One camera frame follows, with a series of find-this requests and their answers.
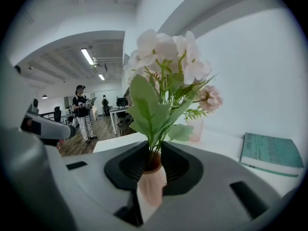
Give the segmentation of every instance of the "wooden floor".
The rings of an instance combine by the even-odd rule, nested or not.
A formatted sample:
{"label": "wooden floor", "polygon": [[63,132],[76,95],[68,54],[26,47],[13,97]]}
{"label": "wooden floor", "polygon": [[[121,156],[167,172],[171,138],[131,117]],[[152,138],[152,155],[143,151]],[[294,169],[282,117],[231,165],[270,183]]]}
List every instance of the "wooden floor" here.
{"label": "wooden floor", "polygon": [[[116,127],[116,135],[114,134],[110,116],[99,116],[97,121],[92,122],[92,129],[94,135],[97,136],[97,140],[92,140],[90,144],[86,144],[83,140],[80,129],[78,128],[74,137],[67,139],[60,147],[61,156],[72,156],[86,153],[92,153],[97,141],[104,141],[120,137],[120,130]],[[133,130],[128,130],[125,135],[135,133]]]}

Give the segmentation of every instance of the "small vase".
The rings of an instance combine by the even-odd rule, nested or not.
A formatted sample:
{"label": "small vase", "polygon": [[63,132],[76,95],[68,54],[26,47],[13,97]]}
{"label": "small vase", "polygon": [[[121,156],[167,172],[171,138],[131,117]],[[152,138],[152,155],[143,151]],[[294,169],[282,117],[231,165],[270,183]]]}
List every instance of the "small vase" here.
{"label": "small vase", "polygon": [[202,118],[195,119],[195,120],[187,120],[187,125],[193,126],[193,132],[189,136],[189,141],[191,142],[198,142],[200,141],[202,132],[203,132],[203,124],[204,120]]}
{"label": "small vase", "polygon": [[163,200],[163,187],[167,183],[164,167],[157,154],[153,161],[154,169],[145,171],[138,182],[138,188],[145,201],[151,206],[159,206]]}

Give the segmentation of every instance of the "fluorescent light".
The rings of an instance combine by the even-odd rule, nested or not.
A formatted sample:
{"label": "fluorescent light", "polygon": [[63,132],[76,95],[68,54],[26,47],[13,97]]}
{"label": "fluorescent light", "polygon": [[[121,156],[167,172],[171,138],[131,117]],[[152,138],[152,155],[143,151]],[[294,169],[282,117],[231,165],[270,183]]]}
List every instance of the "fluorescent light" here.
{"label": "fluorescent light", "polygon": [[94,65],[94,62],[92,61],[88,51],[86,48],[81,49],[82,54],[85,56],[85,58],[88,60],[90,65]]}
{"label": "fluorescent light", "polygon": [[105,80],[104,76],[98,75],[102,80]]}

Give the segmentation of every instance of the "patterned pants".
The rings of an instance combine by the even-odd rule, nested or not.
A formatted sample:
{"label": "patterned pants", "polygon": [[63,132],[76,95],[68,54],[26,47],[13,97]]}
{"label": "patterned pants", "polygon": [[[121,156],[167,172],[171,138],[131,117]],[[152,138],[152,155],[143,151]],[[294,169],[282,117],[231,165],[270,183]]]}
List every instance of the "patterned pants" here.
{"label": "patterned pants", "polygon": [[80,131],[82,133],[83,139],[87,140],[88,136],[93,137],[93,131],[90,121],[90,116],[86,115],[85,117],[77,117],[77,120],[79,122]]}

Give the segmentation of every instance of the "teal book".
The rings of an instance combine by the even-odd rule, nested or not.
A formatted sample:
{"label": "teal book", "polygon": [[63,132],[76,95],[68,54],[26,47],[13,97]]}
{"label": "teal book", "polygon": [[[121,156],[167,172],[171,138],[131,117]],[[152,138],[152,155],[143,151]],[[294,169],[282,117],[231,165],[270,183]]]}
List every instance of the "teal book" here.
{"label": "teal book", "polygon": [[240,163],[266,172],[298,176],[304,167],[294,142],[253,133],[245,133]]}

